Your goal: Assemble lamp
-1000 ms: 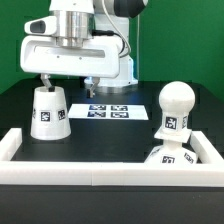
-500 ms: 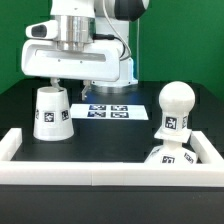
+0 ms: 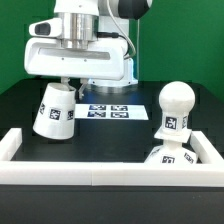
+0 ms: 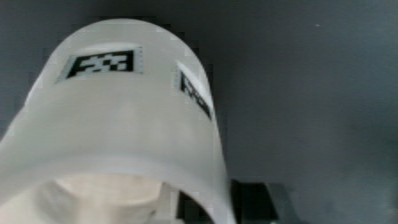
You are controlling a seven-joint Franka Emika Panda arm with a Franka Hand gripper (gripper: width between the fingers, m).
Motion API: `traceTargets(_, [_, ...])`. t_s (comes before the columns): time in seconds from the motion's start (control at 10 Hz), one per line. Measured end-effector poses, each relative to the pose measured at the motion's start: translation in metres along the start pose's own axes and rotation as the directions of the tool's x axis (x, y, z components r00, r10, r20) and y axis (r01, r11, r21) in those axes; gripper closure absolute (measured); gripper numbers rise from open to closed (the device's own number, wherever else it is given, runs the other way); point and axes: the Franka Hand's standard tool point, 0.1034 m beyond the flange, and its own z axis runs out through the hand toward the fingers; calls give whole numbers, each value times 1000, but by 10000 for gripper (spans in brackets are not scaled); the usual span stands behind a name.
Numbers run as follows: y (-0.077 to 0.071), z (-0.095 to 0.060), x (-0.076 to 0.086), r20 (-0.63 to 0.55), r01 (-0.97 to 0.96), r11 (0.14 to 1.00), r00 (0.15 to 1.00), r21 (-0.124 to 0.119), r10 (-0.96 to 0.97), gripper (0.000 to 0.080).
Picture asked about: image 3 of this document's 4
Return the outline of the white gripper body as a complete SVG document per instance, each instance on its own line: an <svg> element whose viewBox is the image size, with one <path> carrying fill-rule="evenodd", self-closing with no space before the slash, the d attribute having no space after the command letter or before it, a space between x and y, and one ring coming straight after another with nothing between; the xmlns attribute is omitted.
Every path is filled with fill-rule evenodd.
<svg viewBox="0 0 224 224"><path fill-rule="evenodd" d="M83 79L120 80L124 76L124 51L119 40L99 39L87 50L62 48L51 38L31 38L25 48L28 74Z"/></svg>

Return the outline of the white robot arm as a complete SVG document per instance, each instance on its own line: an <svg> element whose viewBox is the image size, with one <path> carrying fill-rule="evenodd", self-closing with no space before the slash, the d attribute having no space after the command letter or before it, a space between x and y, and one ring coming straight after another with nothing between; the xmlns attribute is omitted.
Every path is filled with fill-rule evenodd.
<svg viewBox="0 0 224 224"><path fill-rule="evenodd" d="M54 17L29 26L27 73L56 76L65 85L78 78L86 88L121 93L138 84L129 22L138 20L153 0L56 0Z"/></svg>

